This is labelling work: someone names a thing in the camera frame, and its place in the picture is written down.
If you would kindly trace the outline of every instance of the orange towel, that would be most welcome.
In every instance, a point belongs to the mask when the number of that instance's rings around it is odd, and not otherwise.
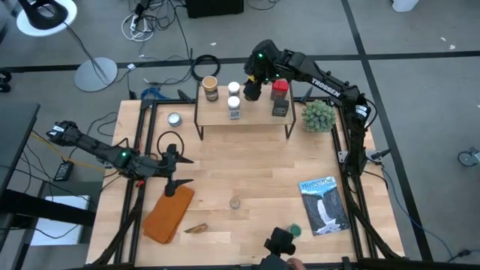
[[[193,196],[194,191],[183,185],[174,196],[162,195],[143,221],[143,235],[161,244],[170,243]]]

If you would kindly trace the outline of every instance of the green succulent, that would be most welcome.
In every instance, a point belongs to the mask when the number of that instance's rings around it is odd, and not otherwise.
[[[321,100],[308,103],[301,116],[308,132],[330,132],[335,125],[335,111]]]

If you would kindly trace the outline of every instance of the white cable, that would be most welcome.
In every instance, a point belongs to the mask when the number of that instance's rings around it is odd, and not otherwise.
[[[152,38],[153,37],[153,30],[149,28],[149,26],[147,24],[147,20],[145,18],[143,18],[143,30],[142,31],[138,31],[135,34],[136,31],[130,30],[130,37],[128,37],[127,34],[125,34],[125,30],[124,30],[125,23],[127,23],[130,18],[132,19],[132,21],[135,20],[134,17],[135,17],[135,12],[132,12],[132,13],[130,13],[130,15],[128,15],[123,20],[123,22],[121,22],[120,29],[121,29],[121,33],[124,35],[124,37],[127,38],[129,41],[135,41],[135,42],[143,42],[143,41],[147,41],[150,38]]]

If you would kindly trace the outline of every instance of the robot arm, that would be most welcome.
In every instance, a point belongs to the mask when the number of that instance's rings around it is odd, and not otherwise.
[[[108,162],[115,167],[119,174],[133,180],[144,180],[148,177],[167,178],[165,196],[175,195],[175,189],[179,185],[192,182],[192,179],[172,180],[172,174],[176,171],[176,163],[192,164],[192,160],[182,157],[176,150],[176,145],[168,145],[162,153],[161,160],[154,160],[148,155],[140,155],[140,152],[130,147],[120,145],[110,146],[82,133],[77,124],[72,121],[55,123],[53,129],[46,133],[49,140],[59,146],[76,146],[88,152],[97,159]]]
[[[330,95],[331,100],[345,112],[346,128],[351,138],[349,155],[344,166],[351,176],[360,176],[367,163],[365,148],[365,123],[371,108],[356,85],[342,82],[330,71],[321,70],[301,52],[288,49],[280,51],[273,41],[264,40],[254,49],[244,71],[249,75],[244,94],[249,101],[258,100],[262,83],[279,79],[310,83]]]

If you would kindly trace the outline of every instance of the white lamp base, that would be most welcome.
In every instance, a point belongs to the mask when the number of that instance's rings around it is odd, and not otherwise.
[[[96,92],[111,85],[119,72],[117,64],[106,57],[96,57],[100,68],[95,67],[91,60],[81,64],[76,70],[73,81],[75,86],[85,92]]]

